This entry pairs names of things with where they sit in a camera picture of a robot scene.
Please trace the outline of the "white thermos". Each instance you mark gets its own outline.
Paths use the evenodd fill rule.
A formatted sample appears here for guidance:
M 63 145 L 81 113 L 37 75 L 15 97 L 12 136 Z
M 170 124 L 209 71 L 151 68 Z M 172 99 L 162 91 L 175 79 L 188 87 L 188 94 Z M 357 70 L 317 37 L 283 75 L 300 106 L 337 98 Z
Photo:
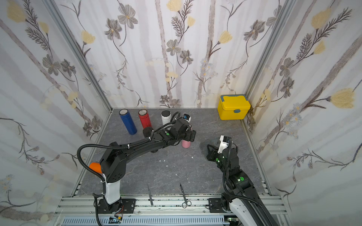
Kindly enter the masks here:
M 162 119 L 163 125 L 168 124 L 171 121 L 171 118 L 172 118 L 172 115 L 169 110 L 164 110 L 161 112 L 161 119 Z

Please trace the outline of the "black thermos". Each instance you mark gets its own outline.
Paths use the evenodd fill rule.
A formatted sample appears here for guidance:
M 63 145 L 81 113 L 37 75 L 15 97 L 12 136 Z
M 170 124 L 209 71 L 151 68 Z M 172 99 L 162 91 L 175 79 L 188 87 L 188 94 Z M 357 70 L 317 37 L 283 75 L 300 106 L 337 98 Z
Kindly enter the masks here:
M 154 132 L 152 127 L 146 127 L 143 129 L 143 135 L 146 139 L 144 149 L 147 153 L 156 153 L 159 150 L 158 145 L 160 144 L 157 133 Z

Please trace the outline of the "pink thermos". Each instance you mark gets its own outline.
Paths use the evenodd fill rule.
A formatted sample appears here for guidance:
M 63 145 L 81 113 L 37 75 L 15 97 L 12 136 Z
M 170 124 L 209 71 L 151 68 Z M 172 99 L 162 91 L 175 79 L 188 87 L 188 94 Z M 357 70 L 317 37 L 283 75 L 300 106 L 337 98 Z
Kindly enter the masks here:
M 189 148 L 191 146 L 190 141 L 182 140 L 182 147 L 183 148 Z

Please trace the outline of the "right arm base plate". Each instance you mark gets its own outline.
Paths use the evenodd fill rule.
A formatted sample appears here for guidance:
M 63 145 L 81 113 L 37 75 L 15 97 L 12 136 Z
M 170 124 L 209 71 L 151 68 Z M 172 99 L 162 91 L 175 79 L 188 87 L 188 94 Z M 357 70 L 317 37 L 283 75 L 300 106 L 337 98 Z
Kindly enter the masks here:
M 226 202 L 223 198 L 209 198 L 208 209 L 210 213 L 226 213 Z

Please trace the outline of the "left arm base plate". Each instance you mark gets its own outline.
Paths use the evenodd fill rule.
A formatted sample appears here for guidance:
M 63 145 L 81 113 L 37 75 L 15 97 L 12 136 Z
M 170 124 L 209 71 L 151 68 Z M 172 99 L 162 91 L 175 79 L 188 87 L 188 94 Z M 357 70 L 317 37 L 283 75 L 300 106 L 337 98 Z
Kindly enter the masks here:
M 101 214 L 133 214 L 136 199 L 120 199 L 113 204 L 109 204 L 105 199 L 100 199 L 96 204 L 96 210 Z

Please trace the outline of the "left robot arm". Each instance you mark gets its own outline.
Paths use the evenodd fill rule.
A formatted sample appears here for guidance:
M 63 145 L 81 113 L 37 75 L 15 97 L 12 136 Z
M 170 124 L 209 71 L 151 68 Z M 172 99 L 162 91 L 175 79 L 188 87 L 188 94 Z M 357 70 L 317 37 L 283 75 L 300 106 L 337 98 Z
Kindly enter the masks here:
M 167 123 L 151 132 L 151 135 L 138 142 L 126 145 L 114 143 L 107 146 L 100 160 L 103 178 L 103 198 L 97 204 L 99 213 L 120 213 L 123 202 L 120 195 L 120 180 L 126 174 L 126 165 L 133 159 L 159 149 L 176 146 L 181 141 L 193 142 L 196 131 L 184 118 Z

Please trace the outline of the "red thermos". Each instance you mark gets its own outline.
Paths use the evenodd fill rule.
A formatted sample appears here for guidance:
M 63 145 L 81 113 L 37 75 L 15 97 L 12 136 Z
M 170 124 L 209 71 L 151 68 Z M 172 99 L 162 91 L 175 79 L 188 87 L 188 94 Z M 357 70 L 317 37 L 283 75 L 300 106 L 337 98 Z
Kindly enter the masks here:
M 139 110 L 138 115 L 139 115 L 141 125 L 144 129 L 147 127 L 152 127 L 150 116 L 146 109 Z

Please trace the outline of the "blue thermos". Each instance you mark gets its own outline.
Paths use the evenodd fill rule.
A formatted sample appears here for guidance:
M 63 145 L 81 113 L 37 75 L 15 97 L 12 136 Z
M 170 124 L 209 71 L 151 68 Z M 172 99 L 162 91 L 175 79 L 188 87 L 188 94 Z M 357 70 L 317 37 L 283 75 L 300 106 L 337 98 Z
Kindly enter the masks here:
M 134 124 L 134 121 L 132 119 L 132 116 L 129 112 L 128 109 L 121 109 L 119 111 L 119 115 L 120 115 L 120 118 L 122 120 L 122 122 L 124 123 L 127 131 L 129 132 L 129 134 L 131 135 L 134 135 L 137 133 L 137 128 Z

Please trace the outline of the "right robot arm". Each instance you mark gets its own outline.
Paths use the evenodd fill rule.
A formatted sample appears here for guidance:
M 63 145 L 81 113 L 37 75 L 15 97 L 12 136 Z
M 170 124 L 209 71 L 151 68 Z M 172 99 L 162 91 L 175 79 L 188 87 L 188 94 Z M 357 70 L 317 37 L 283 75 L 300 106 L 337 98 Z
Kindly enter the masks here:
M 207 160 L 216 163 L 222 172 L 222 210 L 235 215 L 242 226 L 277 226 L 252 180 L 239 165 L 237 145 L 230 142 L 206 147 Z

